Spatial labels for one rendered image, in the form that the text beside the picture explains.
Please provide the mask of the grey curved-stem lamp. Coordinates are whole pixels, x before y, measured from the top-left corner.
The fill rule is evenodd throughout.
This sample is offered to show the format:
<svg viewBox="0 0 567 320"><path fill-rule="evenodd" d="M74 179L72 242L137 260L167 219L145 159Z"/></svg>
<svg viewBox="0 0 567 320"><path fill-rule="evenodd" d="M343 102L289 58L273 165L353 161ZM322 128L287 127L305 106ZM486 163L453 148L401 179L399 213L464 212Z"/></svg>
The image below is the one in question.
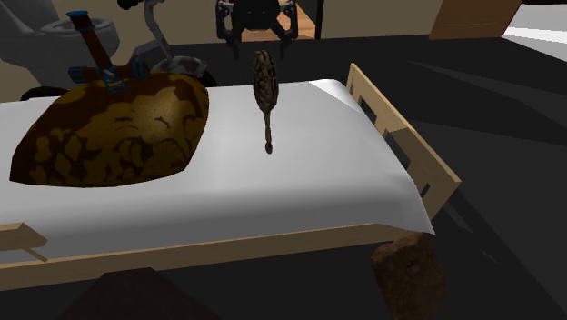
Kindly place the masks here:
<svg viewBox="0 0 567 320"><path fill-rule="evenodd" d="M141 53L159 47L165 55L165 59L152 67L153 71L173 74L191 75L202 78L206 72L207 63L199 58L191 56L176 55L167 42L159 25L154 19L154 7L165 0L116 0L123 10L144 4L144 20L146 26L154 36L154 39L137 46L131 54L129 63L139 62Z"/></svg>

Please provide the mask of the brown cross-shaped toy blue bands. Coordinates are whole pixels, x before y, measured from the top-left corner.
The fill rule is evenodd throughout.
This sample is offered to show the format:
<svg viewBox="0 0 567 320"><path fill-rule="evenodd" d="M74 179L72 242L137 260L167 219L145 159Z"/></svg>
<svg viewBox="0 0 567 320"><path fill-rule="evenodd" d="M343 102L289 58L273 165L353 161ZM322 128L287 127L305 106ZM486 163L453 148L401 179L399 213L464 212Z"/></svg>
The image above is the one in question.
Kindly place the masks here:
<svg viewBox="0 0 567 320"><path fill-rule="evenodd" d="M96 67L71 66L67 72L76 84L86 84L95 80L104 83L111 93L123 92L127 89L125 79L149 80L150 68L143 62L132 62L128 65L114 65L100 42L87 11L71 11L66 13L85 41L94 59Z"/></svg>

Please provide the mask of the wooden bed with white sheet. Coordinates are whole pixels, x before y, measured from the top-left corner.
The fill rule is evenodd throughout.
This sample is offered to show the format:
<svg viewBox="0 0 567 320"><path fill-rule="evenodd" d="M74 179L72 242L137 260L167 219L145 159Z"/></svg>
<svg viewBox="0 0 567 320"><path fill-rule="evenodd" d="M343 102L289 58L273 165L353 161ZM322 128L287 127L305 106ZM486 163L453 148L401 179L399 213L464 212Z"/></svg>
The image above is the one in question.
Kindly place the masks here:
<svg viewBox="0 0 567 320"><path fill-rule="evenodd" d="M460 184L356 66L346 84L280 85L270 155L252 87L207 91L185 170L109 187L10 181L15 147L58 97L1 103L0 291L431 233Z"/></svg>

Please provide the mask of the grey toilet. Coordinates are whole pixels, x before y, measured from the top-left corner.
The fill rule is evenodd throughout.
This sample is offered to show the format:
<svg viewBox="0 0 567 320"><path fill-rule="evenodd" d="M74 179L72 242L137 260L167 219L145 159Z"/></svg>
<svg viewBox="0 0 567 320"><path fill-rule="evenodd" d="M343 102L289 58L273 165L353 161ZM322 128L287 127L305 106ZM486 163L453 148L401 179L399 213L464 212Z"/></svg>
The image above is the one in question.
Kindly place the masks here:
<svg viewBox="0 0 567 320"><path fill-rule="evenodd" d="M0 0L0 59L27 69L40 85L72 88L71 66L94 66L83 37L54 0Z"/></svg>

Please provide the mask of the brown rock-shaped lump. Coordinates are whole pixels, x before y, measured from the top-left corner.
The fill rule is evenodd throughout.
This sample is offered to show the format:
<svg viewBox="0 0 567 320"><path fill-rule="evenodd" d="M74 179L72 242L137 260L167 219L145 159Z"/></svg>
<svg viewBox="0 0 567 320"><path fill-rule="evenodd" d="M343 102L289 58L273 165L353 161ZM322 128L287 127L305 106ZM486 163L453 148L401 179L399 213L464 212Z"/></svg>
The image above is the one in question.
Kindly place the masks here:
<svg viewBox="0 0 567 320"><path fill-rule="evenodd" d="M371 261L392 320L432 319L441 306L446 282L427 235L415 233L381 245Z"/></svg>

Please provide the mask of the brown wooden door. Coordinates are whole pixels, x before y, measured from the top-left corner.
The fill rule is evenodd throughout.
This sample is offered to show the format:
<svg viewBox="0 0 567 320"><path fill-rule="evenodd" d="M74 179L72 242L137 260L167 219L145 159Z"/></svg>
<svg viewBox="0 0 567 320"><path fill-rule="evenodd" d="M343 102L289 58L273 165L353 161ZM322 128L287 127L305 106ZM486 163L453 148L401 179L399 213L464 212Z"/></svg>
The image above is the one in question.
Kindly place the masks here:
<svg viewBox="0 0 567 320"><path fill-rule="evenodd" d="M501 37L522 0L443 0L430 40Z"/></svg>

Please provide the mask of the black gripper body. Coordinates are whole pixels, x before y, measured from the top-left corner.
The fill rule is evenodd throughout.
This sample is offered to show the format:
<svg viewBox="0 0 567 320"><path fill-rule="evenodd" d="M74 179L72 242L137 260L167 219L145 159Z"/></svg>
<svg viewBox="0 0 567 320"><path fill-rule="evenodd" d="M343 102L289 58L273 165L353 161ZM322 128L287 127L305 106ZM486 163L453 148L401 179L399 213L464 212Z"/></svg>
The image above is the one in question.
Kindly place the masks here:
<svg viewBox="0 0 567 320"><path fill-rule="evenodd" d="M280 14L278 0L231 0L231 4L233 31L276 31L281 28L277 20Z"/></svg>

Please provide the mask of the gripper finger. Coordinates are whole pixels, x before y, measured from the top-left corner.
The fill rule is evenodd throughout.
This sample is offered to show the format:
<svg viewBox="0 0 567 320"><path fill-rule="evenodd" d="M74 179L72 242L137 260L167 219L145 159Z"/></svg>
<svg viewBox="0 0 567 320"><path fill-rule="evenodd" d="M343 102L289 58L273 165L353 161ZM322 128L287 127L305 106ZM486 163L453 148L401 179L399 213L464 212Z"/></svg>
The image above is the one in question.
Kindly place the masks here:
<svg viewBox="0 0 567 320"><path fill-rule="evenodd" d="M281 43L279 46L280 58L284 59L285 50L291 42L298 37L298 13L297 3L295 0L286 0L280 3L279 0L271 0L273 10L273 21L270 24L270 29L278 36ZM285 29L278 20L280 13L283 13L290 20L290 26Z"/></svg>
<svg viewBox="0 0 567 320"><path fill-rule="evenodd" d="M233 13L234 4L225 0L217 0L215 3L216 34L219 39L223 39L232 50L234 60L240 57L238 43L240 34L235 26L231 29L226 28L225 19Z"/></svg>

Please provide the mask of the brown patterned hairbrush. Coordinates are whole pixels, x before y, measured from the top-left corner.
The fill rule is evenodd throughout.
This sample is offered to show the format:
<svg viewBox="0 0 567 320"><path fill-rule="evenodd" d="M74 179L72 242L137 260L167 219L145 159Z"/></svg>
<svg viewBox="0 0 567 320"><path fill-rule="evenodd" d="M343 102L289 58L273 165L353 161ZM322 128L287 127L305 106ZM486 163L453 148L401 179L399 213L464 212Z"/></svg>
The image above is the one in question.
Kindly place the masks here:
<svg viewBox="0 0 567 320"><path fill-rule="evenodd" d="M255 51L253 58L254 99L264 115L265 151L273 152L271 112L277 104L279 81L274 57L265 50Z"/></svg>

